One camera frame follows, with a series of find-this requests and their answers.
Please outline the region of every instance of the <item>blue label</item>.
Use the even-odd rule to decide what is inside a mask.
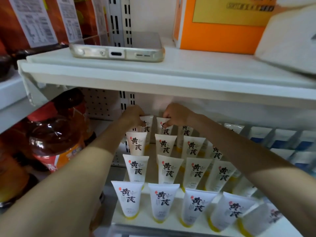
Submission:
[[[310,142],[310,141],[302,141],[295,150],[307,150],[308,148],[310,148],[312,145],[314,144],[314,142]]]
[[[304,164],[304,163],[295,163],[294,164],[297,168],[300,168],[301,170],[306,169],[306,167],[308,166],[308,164]]]
[[[276,140],[273,145],[271,146],[271,148],[275,148],[275,149],[282,149],[283,146],[285,145],[286,141],[278,141]]]
[[[252,137],[250,140],[255,143],[261,143],[263,141],[263,138]]]

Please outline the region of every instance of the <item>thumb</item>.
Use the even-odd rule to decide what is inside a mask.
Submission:
[[[139,126],[142,126],[142,127],[146,127],[146,123],[145,122],[143,122],[141,119],[139,119],[139,122],[138,122],[139,124]]]
[[[172,126],[172,125],[174,125],[174,123],[173,123],[173,120],[170,119],[163,125],[163,127],[166,129],[166,128]]]

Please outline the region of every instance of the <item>phone screen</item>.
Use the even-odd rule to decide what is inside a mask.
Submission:
[[[116,46],[145,49],[161,49],[159,34],[156,32],[115,30],[85,38],[76,43],[97,46]]]

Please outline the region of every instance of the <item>person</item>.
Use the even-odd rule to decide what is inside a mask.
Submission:
[[[0,236],[88,236],[114,153],[129,129],[144,126],[137,105],[122,116],[66,166],[44,179],[0,217]],[[316,180],[266,148],[204,115],[171,103],[164,127],[191,126],[221,150],[260,189],[303,236],[314,236]]]

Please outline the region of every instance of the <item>right arm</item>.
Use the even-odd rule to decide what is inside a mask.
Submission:
[[[261,190],[303,236],[316,233],[316,179],[265,147],[231,131],[204,115],[170,104],[164,118],[171,125],[187,125],[205,136]]]

